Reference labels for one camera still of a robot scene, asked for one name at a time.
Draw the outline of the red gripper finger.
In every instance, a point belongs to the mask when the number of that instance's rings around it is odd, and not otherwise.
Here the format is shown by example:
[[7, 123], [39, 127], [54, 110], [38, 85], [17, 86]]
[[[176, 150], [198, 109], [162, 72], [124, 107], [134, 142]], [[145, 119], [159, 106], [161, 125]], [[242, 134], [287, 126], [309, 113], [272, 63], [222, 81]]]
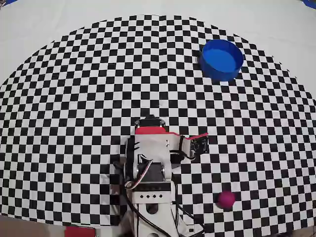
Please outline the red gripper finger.
[[138, 127], [137, 135], [144, 134], [173, 134], [176, 136], [180, 136], [180, 134], [177, 134], [175, 132], [167, 132], [164, 127]]

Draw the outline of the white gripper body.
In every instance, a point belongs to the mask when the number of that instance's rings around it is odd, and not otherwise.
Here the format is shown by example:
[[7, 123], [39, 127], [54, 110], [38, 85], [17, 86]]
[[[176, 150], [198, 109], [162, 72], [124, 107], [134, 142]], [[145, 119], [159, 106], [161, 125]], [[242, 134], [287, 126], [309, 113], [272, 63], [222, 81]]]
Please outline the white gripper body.
[[135, 122], [134, 135], [130, 137], [130, 152], [135, 151], [144, 145], [162, 144], [168, 146], [170, 143], [170, 134], [144, 134], [137, 135], [138, 127], [165, 127], [165, 121], [162, 119], [139, 119]]

